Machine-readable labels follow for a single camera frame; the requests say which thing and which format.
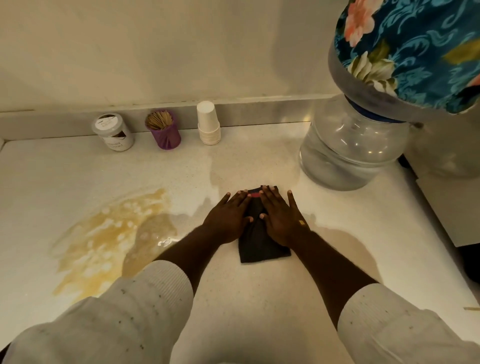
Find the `white sleeve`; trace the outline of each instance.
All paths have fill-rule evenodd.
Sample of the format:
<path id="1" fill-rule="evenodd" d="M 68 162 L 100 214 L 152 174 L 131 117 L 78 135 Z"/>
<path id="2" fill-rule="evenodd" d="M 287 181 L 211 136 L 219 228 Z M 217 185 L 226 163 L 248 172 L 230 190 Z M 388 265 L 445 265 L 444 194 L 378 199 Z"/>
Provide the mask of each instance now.
<path id="1" fill-rule="evenodd" d="M 192 303 L 185 273 L 155 261 L 132 279 L 117 279 L 100 297 L 21 333 L 4 363 L 168 364 Z"/>
<path id="2" fill-rule="evenodd" d="M 338 335 L 356 364 L 480 363 L 477 344 L 462 341 L 435 312 L 416 308 L 378 283 L 350 298 Z"/>

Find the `blue floral fabric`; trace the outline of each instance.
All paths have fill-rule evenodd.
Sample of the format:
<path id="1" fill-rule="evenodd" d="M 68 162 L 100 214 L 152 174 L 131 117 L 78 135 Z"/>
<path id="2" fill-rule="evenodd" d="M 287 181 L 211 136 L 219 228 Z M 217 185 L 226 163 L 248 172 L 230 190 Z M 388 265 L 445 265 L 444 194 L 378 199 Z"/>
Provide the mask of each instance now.
<path id="1" fill-rule="evenodd" d="M 350 0 L 335 48 L 375 89 L 459 113 L 480 95 L 480 0 Z"/>

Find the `white jar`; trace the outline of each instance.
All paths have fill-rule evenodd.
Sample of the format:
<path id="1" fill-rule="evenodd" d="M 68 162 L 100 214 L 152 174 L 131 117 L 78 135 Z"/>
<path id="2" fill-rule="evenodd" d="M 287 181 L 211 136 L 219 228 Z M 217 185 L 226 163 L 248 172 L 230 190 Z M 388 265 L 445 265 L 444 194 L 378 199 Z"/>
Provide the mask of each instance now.
<path id="1" fill-rule="evenodd" d="M 92 123 L 92 130 L 116 152 L 127 150 L 133 145 L 133 135 L 119 114 L 112 112 L 99 116 Z"/>

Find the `finger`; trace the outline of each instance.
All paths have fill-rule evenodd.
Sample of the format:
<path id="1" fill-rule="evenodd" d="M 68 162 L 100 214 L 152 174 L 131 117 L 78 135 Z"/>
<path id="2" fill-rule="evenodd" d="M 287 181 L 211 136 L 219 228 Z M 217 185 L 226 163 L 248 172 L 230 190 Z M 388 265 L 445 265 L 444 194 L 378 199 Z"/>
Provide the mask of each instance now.
<path id="1" fill-rule="evenodd" d="M 247 209 L 248 204 L 250 203 L 251 200 L 252 200 L 252 195 L 248 194 L 247 197 L 245 197 L 245 199 L 240 203 L 239 207 L 240 207 L 240 210 L 241 210 L 242 214 Z"/>
<path id="2" fill-rule="evenodd" d="M 240 206 L 240 204 L 247 197 L 247 195 L 248 195 L 248 190 L 240 191 L 240 194 L 237 197 L 232 198 L 232 205 L 237 207 Z"/>
<path id="3" fill-rule="evenodd" d="M 265 209 L 269 214 L 273 213 L 273 204 L 272 202 L 268 199 L 266 196 L 265 192 L 263 190 L 260 190 L 260 199 L 262 200 L 262 204 L 264 205 Z"/>
<path id="4" fill-rule="evenodd" d="M 288 190 L 287 196 L 290 207 L 298 211 L 299 208 L 297 207 L 297 203 L 295 202 L 295 198 L 293 197 L 293 192 L 291 190 Z"/>
<path id="5" fill-rule="evenodd" d="M 275 196 L 275 198 L 278 200 L 279 203 L 285 204 L 285 205 L 287 204 L 283 199 L 282 195 L 280 194 L 280 192 L 278 191 L 278 187 L 270 186 L 270 190 L 272 191 L 273 196 Z"/>
<path id="6" fill-rule="evenodd" d="M 265 195 L 268 197 L 268 199 L 274 206 L 280 206 L 280 201 L 278 201 L 277 198 L 274 196 L 272 190 L 270 189 L 270 186 L 263 186 L 262 191 L 265 193 Z"/>
<path id="7" fill-rule="evenodd" d="M 270 221 L 270 216 L 267 214 L 260 214 L 260 218 L 265 221 L 265 225 L 267 226 L 267 231 L 272 227 L 272 222 Z"/>
<path id="8" fill-rule="evenodd" d="M 243 218 L 242 220 L 242 226 L 245 228 L 248 224 L 253 222 L 253 217 L 247 216 L 246 218 Z"/>
<path id="9" fill-rule="evenodd" d="M 232 198 L 230 199 L 230 201 L 228 201 L 228 203 L 232 204 L 233 201 L 236 200 L 238 196 L 240 196 L 241 192 L 242 191 L 237 191 L 237 193 L 232 196 Z"/>
<path id="10" fill-rule="evenodd" d="M 226 204 L 229 198 L 230 198 L 230 192 L 227 192 L 225 196 L 223 196 L 222 199 L 218 202 L 217 206 Z"/>

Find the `hand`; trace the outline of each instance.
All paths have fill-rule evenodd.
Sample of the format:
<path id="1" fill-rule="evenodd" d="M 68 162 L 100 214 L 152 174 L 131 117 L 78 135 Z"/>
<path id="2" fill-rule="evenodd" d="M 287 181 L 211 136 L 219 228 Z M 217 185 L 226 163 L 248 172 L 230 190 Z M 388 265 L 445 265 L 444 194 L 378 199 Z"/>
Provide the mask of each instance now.
<path id="1" fill-rule="evenodd" d="M 310 232 L 310 228 L 300 213 L 292 191 L 288 191 L 287 205 L 278 189 L 270 186 L 262 186 L 260 198 L 267 214 L 260 214 L 265 221 L 268 235 L 277 243 L 292 248 L 292 243 L 302 234 Z"/>
<path id="2" fill-rule="evenodd" d="M 230 243 L 242 235 L 245 226 L 253 222 L 253 217 L 243 217 L 252 195 L 238 191 L 230 200 L 230 192 L 209 212 L 203 223 L 204 227 L 219 239 L 220 244 Z"/>

